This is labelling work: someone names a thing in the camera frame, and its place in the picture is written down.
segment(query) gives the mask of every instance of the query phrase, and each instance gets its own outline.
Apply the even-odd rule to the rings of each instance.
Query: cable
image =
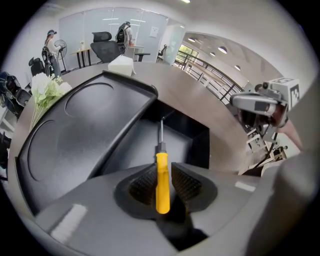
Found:
[[[278,133],[276,132],[276,133],[274,134],[274,138],[273,138],[274,141],[276,140],[277,136],[278,136]],[[253,168],[257,168],[259,165],[261,165],[264,161],[266,161],[266,160],[268,159],[268,157],[269,157],[270,154],[271,154],[272,149],[274,148],[274,145],[275,145],[274,143],[271,144],[271,147],[270,147],[270,149],[269,149],[269,151],[268,151],[268,154],[266,154],[265,158],[264,158],[263,160],[261,160],[261,161],[260,161],[255,167],[253,167]]]

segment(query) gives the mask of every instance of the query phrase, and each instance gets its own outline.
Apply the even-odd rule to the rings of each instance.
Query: white tissue box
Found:
[[[130,77],[132,72],[135,74],[134,60],[132,58],[120,55],[109,63],[108,69],[109,71],[117,72]]]

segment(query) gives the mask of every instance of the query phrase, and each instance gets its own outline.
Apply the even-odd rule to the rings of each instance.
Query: screwdriver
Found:
[[[170,210],[168,154],[164,143],[164,118],[160,121],[160,143],[156,156],[157,186],[155,189],[155,208],[160,214],[166,214]]]

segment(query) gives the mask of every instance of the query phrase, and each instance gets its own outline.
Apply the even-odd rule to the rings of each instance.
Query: office chair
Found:
[[[29,67],[31,67],[31,73],[32,73],[33,77],[37,74],[40,74],[40,73],[46,73],[44,64],[40,58],[30,59],[29,60]]]
[[[121,55],[116,41],[110,41],[112,35],[109,32],[92,32],[93,43],[91,49],[103,63],[110,63]]]

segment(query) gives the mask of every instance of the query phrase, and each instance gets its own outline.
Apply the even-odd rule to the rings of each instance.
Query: yellow screwdriver handle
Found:
[[[160,152],[156,154],[158,184],[155,189],[155,208],[160,214],[166,214],[170,210],[168,154]]]

